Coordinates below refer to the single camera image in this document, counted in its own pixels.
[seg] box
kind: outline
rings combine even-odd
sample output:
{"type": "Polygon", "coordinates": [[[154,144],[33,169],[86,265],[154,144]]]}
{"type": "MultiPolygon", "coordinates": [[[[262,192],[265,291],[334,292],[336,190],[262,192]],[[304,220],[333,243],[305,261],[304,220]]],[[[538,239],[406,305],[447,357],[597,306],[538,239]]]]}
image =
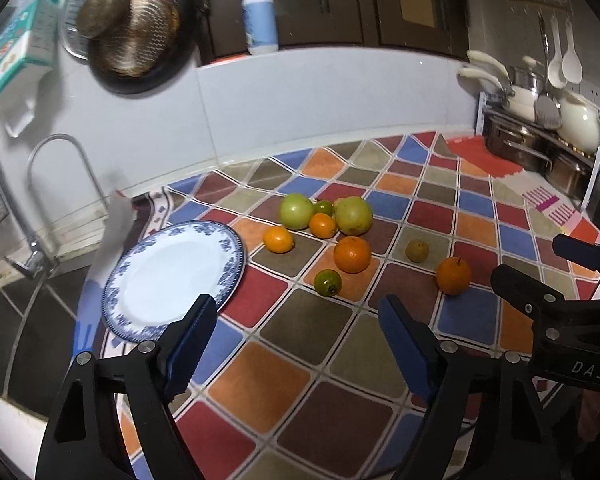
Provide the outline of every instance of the box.
{"type": "Polygon", "coordinates": [[[33,0],[0,34],[0,110],[49,72],[56,56],[59,0],[33,0]]]}

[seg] spatula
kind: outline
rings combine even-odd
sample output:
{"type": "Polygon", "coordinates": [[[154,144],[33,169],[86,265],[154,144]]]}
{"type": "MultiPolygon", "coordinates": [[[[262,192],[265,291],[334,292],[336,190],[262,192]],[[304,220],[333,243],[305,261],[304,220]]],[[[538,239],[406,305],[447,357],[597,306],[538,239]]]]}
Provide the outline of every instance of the spatula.
{"type": "MultiPolygon", "coordinates": [[[[538,23],[540,25],[540,35],[542,36],[542,46],[544,47],[544,63],[549,65],[549,39],[546,36],[544,26],[544,18],[538,12],[538,23]]],[[[549,86],[549,78],[547,72],[544,74],[544,93],[536,99],[536,123],[540,124],[547,130],[555,130],[560,128],[562,121],[560,120],[560,112],[555,104],[554,99],[549,95],[547,87],[549,86]]]]}

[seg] screw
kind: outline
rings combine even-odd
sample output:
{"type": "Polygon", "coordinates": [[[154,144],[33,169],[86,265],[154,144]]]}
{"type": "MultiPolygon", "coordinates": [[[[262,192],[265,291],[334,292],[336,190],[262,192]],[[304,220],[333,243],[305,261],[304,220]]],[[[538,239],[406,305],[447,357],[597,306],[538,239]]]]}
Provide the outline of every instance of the screw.
{"type": "Polygon", "coordinates": [[[520,355],[518,355],[517,352],[506,352],[506,354],[504,354],[504,358],[512,364],[520,362],[520,355]]]}
{"type": "Polygon", "coordinates": [[[75,362],[77,362],[80,366],[87,364],[91,361],[91,354],[89,352],[80,352],[75,357],[75,362]]]}
{"type": "Polygon", "coordinates": [[[448,354],[455,354],[458,351],[458,345],[453,341],[443,341],[440,343],[440,349],[448,354]]]}
{"type": "Polygon", "coordinates": [[[549,339],[555,341],[560,337],[560,332],[558,332],[555,328],[547,328],[544,335],[547,336],[549,339]]]}
{"type": "Polygon", "coordinates": [[[148,354],[149,352],[154,351],[154,348],[155,348],[155,341],[151,341],[150,339],[147,339],[146,341],[142,341],[138,345],[138,351],[141,354],[148,354]]]}

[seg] bottle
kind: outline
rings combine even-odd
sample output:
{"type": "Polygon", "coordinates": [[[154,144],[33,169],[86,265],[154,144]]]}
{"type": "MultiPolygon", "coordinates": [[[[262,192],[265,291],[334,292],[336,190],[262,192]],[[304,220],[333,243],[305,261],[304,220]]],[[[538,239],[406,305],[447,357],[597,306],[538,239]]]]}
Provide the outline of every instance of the bottle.
{"type": "Polygon", "coordinates": [[[242,20],[251,55],[276,52],[278,30],[273,0],[242,0],[242,20]]]}

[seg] blue and white plate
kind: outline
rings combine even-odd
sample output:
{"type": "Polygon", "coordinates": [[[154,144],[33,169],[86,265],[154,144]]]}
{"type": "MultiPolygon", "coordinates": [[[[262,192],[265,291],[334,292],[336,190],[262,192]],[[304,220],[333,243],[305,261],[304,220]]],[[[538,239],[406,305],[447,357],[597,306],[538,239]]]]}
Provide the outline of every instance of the blue and white plate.
{"type": "Polygon", "coordinates": [[[104,318],[127,341],[158,339],[199,294],[210,294],[220,310],[245,262],[240,237],[224,224],[194,220],[167,227],[120,258],[102,295],[104,318]]]}

